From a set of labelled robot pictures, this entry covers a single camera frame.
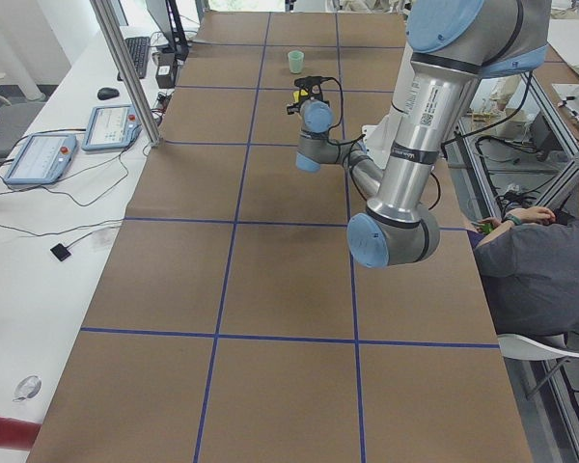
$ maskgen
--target chair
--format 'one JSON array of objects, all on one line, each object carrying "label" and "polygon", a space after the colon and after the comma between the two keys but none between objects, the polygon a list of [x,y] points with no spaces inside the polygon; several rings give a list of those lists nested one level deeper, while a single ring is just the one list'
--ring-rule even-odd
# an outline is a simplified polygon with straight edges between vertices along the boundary
[{"label": "chair", "polygon": [[558,359],[556,365],[549,369],[547,374],[526,394],[528,399],[531,399],[551,379],[566,360],[579,359],[579,348],[566,346],[564,335],[532,339],[516,334],[502,334],[498,336],[498,342],[502,355],[508,359],[530,361]]},{"label": "chair", "polygon": [[0,96],[0,159],[5,158],[13,150],[15,143],[28,129],[32,121],[42,109],[44,103],[28,101],[11,103]]}]

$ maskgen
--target hand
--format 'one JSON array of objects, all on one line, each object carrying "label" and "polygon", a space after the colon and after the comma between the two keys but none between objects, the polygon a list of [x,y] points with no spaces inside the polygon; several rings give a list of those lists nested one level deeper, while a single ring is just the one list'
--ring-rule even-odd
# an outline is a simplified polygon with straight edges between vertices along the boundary
[{"label": "hand", "polygon": [[524,209],[519,207],[513,209],[509,212],[510,215],[514,215],[524,224],[541,224],[549,225],[556,221],[556,215],[548,207],[542,207],[541,205],[533,205]]},{"label": "hand", "polygon": [[478,225],[475,227],[478,233],[489,234],[491,231],[497,229],[502,222],[500,219],[495,217],[487,217],[486,219],[479,220]]}]

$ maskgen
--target computer mouse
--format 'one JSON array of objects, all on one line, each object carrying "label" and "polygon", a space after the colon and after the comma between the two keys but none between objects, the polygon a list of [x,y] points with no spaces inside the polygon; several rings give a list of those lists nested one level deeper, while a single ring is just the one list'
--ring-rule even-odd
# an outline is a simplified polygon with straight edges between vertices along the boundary
[{"label": "computer mouse", "polygon": [[98,90],[96,97],[98,99],[110,99],[115,98],[118,95],[120,95],[118,89],[113,89],[111,87],[103,87],[102,89]]}]

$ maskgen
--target keyboard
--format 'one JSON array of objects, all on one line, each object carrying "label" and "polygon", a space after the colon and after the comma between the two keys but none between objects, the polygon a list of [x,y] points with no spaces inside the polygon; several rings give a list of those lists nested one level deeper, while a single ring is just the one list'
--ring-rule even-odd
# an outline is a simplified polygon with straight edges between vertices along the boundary
[{"label": "keyboard", "polygon": [[[148,52],[151,49],[151,38],[147,36],[129,37],[124,39],[126,48],[131,55],[133,65],[140,79],[146,77],[146,68],[148,67]],[[118,73],[118,80],[123,80]]]}]

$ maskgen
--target red object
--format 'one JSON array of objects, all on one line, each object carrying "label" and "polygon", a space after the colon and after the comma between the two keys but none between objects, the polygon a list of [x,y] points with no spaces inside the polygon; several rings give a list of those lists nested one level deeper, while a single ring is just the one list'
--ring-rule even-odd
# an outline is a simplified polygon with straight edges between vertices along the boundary
[{"label": "red object", "polygon": [[0,449],[29,450],[35,443],[41,425],[0,417]]}]

